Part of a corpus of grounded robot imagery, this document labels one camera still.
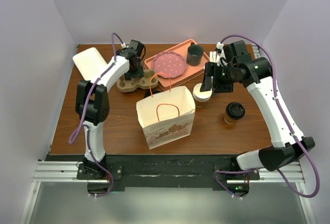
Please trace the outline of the single brown paper cup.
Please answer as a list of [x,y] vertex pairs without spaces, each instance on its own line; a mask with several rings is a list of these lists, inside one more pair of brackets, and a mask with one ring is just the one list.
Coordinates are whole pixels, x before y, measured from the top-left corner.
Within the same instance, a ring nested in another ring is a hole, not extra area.
[[227,114],[224,115],[224,121],[227,124],[236,124],[238,120],[231,118],[230,116],[228,116]]

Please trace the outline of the black coffee cup lid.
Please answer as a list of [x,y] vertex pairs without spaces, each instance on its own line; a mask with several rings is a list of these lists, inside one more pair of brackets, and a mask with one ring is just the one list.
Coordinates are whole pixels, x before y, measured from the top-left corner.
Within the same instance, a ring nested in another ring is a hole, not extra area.
[[245,115],[245,108],[241,103],[231,102],[227,105],[226,114],[229,118],[239,120]]

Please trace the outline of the paper bag with orange handles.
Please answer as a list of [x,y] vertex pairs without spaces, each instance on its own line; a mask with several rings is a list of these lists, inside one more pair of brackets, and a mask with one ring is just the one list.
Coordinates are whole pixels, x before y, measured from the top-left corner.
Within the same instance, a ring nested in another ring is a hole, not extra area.
[[138,121],[148,148],[154,149],[191,134],[195,102],[185,86],[153,94],[136,103]]

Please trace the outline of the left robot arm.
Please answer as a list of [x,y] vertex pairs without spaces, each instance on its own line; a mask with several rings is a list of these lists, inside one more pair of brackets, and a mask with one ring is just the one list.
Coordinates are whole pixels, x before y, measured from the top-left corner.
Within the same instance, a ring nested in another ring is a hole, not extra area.
[[73,57],[83,79],[78,82],[75,103],[80,123],[69,143],[73,144],[80,130],[84,130],[86,151],[82,171],[96,179],[109,176],[103,143],[104,121],[110,112],[108,92],[121,76],[134,79],[144,75],[141,61],[146,52],[145,45],[131,40],[129,45],[122,43],[121,47],[114,51],[109,63],[94,47]]

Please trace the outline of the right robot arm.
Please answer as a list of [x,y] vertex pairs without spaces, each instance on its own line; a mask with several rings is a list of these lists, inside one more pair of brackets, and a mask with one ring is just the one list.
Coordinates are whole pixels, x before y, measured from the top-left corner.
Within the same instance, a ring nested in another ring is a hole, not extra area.
[[269,61],[233,57],[231,64],[219,66],[215,62],[205,64],[201,91],[232,92],[233,84],[241,83],[255,100],[268,127],[271,146],[245,152],[230,165],[230,174],[235,179],[243,178],[249,169],[277,170],[298,161],[304,151],[315,147],[312,137],[304,136],[295,124],[283,98],[277,89]]

